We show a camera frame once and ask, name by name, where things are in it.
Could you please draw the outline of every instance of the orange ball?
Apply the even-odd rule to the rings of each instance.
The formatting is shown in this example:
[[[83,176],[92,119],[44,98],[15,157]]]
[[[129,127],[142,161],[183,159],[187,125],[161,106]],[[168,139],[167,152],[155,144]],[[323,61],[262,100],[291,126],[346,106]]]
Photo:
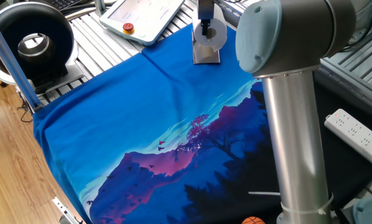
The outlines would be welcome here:
[[[265,222],[258,217],[249,217],[243,221],[243,224],[265,224]]]

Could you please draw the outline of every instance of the robotic arm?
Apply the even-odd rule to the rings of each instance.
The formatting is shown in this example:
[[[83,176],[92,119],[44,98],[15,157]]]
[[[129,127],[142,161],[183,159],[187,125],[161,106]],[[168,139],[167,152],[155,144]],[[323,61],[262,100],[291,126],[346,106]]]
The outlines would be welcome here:
[[[262,78],[283,213],[277,223],[329,224],[312,72],[355,30],[350,0],[266,0],[238,24],[240,67]]]

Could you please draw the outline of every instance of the graphic print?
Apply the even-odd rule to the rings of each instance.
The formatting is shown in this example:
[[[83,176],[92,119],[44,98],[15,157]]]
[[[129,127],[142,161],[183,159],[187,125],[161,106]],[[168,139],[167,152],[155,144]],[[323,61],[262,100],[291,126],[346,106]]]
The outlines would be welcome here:
[[[260,191],[260,185],[278,191],[259,172],[276,175],[262,84],[255,83],[250,94],[238,106],[222,107],[211,122],[209,114],[194,118],[183,133],[186,141],[174,148],[168,150],[162,139],[158,154],[126,153],[85,205],[92,222],[218,223],[256,206],[248,191]]]

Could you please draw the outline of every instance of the wooden floor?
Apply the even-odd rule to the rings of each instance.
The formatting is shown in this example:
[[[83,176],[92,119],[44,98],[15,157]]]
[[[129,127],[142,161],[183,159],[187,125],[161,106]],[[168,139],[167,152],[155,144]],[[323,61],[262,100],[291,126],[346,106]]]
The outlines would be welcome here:
[[[80,219],[46,165],[13,86],[0,87],[0,223],[58,223],[57,196]],[[27,114],[24,119],[32,119]]]

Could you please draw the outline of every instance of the white power strip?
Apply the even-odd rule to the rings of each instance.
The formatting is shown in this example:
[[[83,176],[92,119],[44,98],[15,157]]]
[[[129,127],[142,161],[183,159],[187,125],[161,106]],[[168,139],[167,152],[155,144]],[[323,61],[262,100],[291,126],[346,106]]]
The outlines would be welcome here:
[[[343,109],[327,116],[324,125],[372,163],[372,131]]]

